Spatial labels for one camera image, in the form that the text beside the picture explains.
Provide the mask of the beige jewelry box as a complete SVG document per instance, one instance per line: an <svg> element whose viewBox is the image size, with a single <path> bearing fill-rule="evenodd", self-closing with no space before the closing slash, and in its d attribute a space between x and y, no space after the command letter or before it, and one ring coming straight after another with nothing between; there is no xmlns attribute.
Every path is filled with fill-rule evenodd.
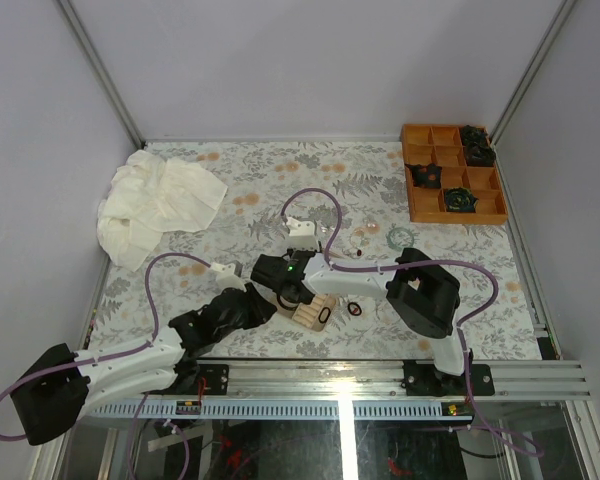
<svg viewBox="0 0 600 480"><path fill-rule="evenodd" d="M337 298L332 295L316 295L311 304L299 303L295 311L287 311L278 305L275 294L266 294L265 299L277 309L268 322L269 326L301 328L313 332L325 329L338 304Z"/></svg>

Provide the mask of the black bangle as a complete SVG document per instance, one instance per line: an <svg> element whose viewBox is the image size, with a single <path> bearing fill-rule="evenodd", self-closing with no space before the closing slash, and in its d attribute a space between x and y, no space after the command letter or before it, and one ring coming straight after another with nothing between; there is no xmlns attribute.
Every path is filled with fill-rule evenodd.
<svg viewBox="0 0 600 480"><path fill-rule="evenodd" d="M295 311L298 308L298 304L288 303L280 295L276 295L276 301L282 309L287 311Z"/></svg>

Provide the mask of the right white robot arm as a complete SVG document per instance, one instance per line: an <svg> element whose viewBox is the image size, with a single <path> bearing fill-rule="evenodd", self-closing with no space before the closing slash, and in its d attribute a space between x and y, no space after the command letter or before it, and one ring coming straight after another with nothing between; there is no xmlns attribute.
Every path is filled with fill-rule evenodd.
<svg viewBox="0 0 600 480"><path fill-rule="evenodd" d="M318 295L384 299L410 330L429 339L436 382L443 392L458 394L471 383L455 326L460 282L415 248L404 249L395 260L372 263L328 261L305 250L280 257L261 255L251 279L290 304L308 305Z"/></svg>

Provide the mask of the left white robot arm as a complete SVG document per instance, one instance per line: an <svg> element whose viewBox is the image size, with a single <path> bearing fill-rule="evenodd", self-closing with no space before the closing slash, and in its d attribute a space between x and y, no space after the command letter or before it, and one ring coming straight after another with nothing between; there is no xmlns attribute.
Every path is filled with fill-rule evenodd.
<svg viewBox="0 0 600 480"><path fill-rule="evenodd" d="M49 348L10 394L27 442L54 440L95 409L133 395L192 392L199 381L198 357L237 330L265 324L275 312L249 283L173 318L154 338L92 351L73 352L66 344Z"/></svg>

